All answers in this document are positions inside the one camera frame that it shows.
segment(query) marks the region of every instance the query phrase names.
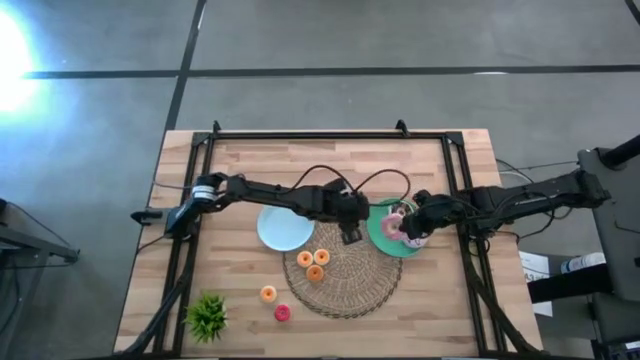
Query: wooden table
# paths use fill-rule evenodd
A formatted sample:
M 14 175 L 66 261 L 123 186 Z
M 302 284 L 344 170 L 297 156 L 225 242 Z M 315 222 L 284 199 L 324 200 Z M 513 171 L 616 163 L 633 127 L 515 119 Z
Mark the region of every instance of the wooden table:
M 167 133 L 156 181 L 182 184 L 192 134 Z M 463 134 L 474 186 L 500 184 L 488 131 L 463 130 Z M 441 144 L 433 140 L 216 141 L 212 172 L 244 173 L 251 180 L 287 186 L 319 163 L 335 167 L 354 184 L 376 170 L 395 168 L 410 176 L 411 194 L 419 189 L 449 192 Z M 461 184 L 458 163 L 455 165 Z M 373 201 L 401 195 L 405 185 L 396 176 L 376 178 L 364 188 L 365 193 Z M 329 172 L 316 171 L 303 184 L 324 184 L 333 179 Z M 156 186 L 149 205 L 177 206 L 180 193 Z M 237 203 L 204 217 L 191 301 L 202 291 L 223 295 L 229 327 L 222 341 L 214 344 L 196 344 L 187 332 L 183 356 L 477 354 L 454 227 L 436 231 L 423 251 L 406 259 L 397 291 L 380 309 L 359 319 L 332 320 L 311 312 L 293 297 L 283 275 L 282 255 L 258 239 L 256 218 L 260 210 L 260 205 Z M 145 228 L 140 244 L 157 238 L 162 230 L 160 225 Z M 489 258 L 498 301 L 525 338 L 542 348 L 514 239 L 501 235 L 491 241 Z M 161 241 L 137 256 L 115 350 L 129 346 L 157 310 L 170 248 L 170 241 Z M 276 322 L 273 308 L 260 302 L 259 290 L 267 284 L 277 288 L 280 302 L 291 306 L 291 321 Z M 176 312 L 177 305 L 167 329 L 167 349 L 173 339 Z M 490 348 L 495 349 L 488 312 L 484 308 L 482 312 Z

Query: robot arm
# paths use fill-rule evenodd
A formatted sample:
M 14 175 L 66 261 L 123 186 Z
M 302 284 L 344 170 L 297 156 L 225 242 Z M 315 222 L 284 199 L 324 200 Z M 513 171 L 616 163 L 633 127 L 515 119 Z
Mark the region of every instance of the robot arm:
M 561 206 L 596 208 L 609 198 L 598 179 L 585 171 L 511 188 L 465 189 L 456 197 L 421 190 L 413 196 L 418 210 L 402 219 L 399 230 L 415 239 L 428 236 L 437 228 L 468 224 L 471 235 L 485 237 L 503 224 L 525 216 Z
M 226 189 L 220 190 L 223 183 Z M 342 179 L 323 186 L 286 188 L 249 181 L 243 175 L 202 175 L 196 180 L 191 198 L 169 213 L 167 233 L 173 237 L 188 236 L 189 227 L 201 214 L 219 212 L 231 203 L 248 201 L 288 208 L 310 220 L 337 223 L 343 242 L 348 245 L 362 238 L 358 222 L 369 218 L 369 201 L 361 192 L 346 190 Z M 413 196 L 418 209 L 403 218 L 399 230 L 415 239 L 428 236 L 438 228 L 467 224 L 471 235 L 486 237 L 503 224 L 525 216 L 561 206 L 595 208 L 609 197 L 598 179 L 584 171 L 511 188 L 465 189 L 455 197 L 420 190 Z
M 223 183 L 226 188 L 220 190 Z M 347 192 L 346 188 L 342 179 L 323 186 L 286 188 L 249 181 L 243 175 L 202 175 L 197 178 L 189 200 L 169 213 L 166 232 L 173 237 L 188 236 L 189 227 L 201 214 L 219 212 L 234 202 L 247 201 L 287 208 L 310 220 L 337 223 L 342 240 L 348 245 L 362 238 L 358 222 L 369 218 L 369 202 L 361 192 Z

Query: orange ring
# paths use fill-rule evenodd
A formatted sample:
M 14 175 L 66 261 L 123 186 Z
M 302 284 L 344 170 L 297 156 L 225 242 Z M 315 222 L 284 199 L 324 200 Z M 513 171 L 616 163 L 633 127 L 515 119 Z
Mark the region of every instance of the orange ring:
M 272 303 L 278 297 L 278 292 L 276 288 L 271 285 L 267 285 L 260 290 L 260 299 L 266 303 Z
M 309 267 L 311 264 L 313 264 L 313 255 L 308 251 L 301 251 L 298 254 L 298 265 Z
M 324 270 L 320 265 L 311 265 L 307 269 L 307 279 L 312 282 L 318 282 L 324 278 Z
M 313 259 L 316 261 L 318 265 L 327 265 L 329 262 L 329 252 L 325 249 L 318 249 L 313 254 Z

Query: pink toy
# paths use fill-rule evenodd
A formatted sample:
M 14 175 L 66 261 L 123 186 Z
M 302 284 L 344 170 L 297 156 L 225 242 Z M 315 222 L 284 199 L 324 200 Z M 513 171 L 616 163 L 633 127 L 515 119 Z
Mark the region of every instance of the pink toy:
M 392 241 L 404 241 L 409 240 L 406 233 L 398 230 L 402 224 L 402 215 L 398 213 L 392 213 L 385 216 L 380 222 L 382 233 Z
M 291 317 L 291 309 L 287 305 L 278 305 L 276 307 L 276 311 L 273 312 L 273 315 L 276 317 L 278 321 L 287 321 Z

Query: green plant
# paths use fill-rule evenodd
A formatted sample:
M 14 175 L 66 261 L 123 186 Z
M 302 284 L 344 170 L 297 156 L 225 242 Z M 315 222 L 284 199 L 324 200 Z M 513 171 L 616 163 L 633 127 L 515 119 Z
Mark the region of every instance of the green plant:
M 220 331 L 227 327 L 224 298 L 203 293 L 195 304 L 187 307 L 184 322 L 191 326 L 191 334 L 198 343 L 220 339 Z

